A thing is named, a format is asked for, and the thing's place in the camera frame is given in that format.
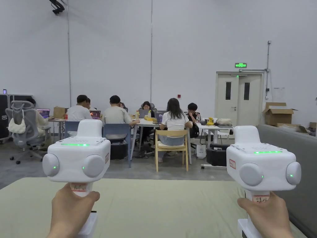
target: light green table surface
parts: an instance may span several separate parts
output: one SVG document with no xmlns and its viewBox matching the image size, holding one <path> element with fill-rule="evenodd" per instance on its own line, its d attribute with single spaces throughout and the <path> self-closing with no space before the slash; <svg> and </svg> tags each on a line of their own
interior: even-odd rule
<svg viewBox="0 0 317 238">
<path fill-rule="evenodd" d="M 23 178 L 1 189 L 0 237 L 46 237 L 51 200 L 63 185 Z M 94 190 L 101 194 L 96 238 L 241 238 L 237 221 L 247 217 L 236 202 L 244 196 L 236 182 L 102 179 Z"/>
</svg>

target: gray couch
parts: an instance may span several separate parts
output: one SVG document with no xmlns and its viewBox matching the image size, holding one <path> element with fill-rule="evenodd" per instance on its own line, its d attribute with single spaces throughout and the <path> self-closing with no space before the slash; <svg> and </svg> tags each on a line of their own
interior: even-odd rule
<svg viewBox="0 0 317 238">
<path fill-rule="evenodd" d="M 294 153 L 302 169 L 300 184 L 291 191 L 276 192 L 287 204 L 291 222 L 308 238 L 317 237 L 317 137 L 281 128 L 257 126 L 262 143 Z"/>
</svg>

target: hand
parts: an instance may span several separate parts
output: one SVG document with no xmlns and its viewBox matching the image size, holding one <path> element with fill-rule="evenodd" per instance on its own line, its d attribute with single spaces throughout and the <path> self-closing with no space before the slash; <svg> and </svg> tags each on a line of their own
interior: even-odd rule
<svg viewBox="0 0 317 238">
<path fill-rule="evenodd" d="M 52 200 L 51 231 L 48 238 L 73 238 L 86 223 L 91 209 L 100 198 L 98 192 L 90 192 L 85 197 L 74 194 L 67 183 Z"/>
<path fill-rule="evenodd" d="M 263 238 L 293 237 L 285 201 L 275 193 L 271 192 L 269 200 L 263 203 L 239 198 L 238 205 L 247 211 Z"/>
</svg>

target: pipe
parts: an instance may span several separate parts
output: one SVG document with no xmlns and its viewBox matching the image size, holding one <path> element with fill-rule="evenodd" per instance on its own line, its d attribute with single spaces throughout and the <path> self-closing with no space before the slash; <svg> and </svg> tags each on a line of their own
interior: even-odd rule
<svg viewBox="0 0 317 238">
<path fill-rule="evenodd" d="M 72 106 L 72 81 L 71 81 L 71 73 L 70 73 L 70 43 L 69 43 L 69 15 L 68 15 L 68 5 L 69 0 L 67 0 L 67 36 L 68 36 L 68 68 L 69 68 L 69 107 Z"/>
<path fill-rule="evenodd" d="M 271 41 L 268 41 L 268 57 L 269 57 L 269 53 L 270 53 L 270 44 L 271 44 Z M 268 95 L 268 73 L 269 73 L 269 69 L 268 69 L 268 58 L 267 58 L 267 61 L 266 61 L 266 86 L 265 86 L 265 97 L 267 97 Z"/>
<path fill-rule="evenodd" d="M 150 103 L 152 103 L 152 49 L 153 49 L 153 25 L 152 25 L 152 16 L 153 16 L 153 0 L 151 2 L 151 69 L 150 69 Z"/>
</svg>

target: exit sign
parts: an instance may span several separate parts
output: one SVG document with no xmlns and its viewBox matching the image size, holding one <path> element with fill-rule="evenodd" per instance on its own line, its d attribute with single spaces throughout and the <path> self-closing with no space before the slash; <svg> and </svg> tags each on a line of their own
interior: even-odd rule
<svg viewBox="0 0 317 238">
<path fill-rule="evenodd" d="M 247 63 L 235 63 L 235 67 L 236 68 L 246 68 L 247 67 Z"/>
</svg>

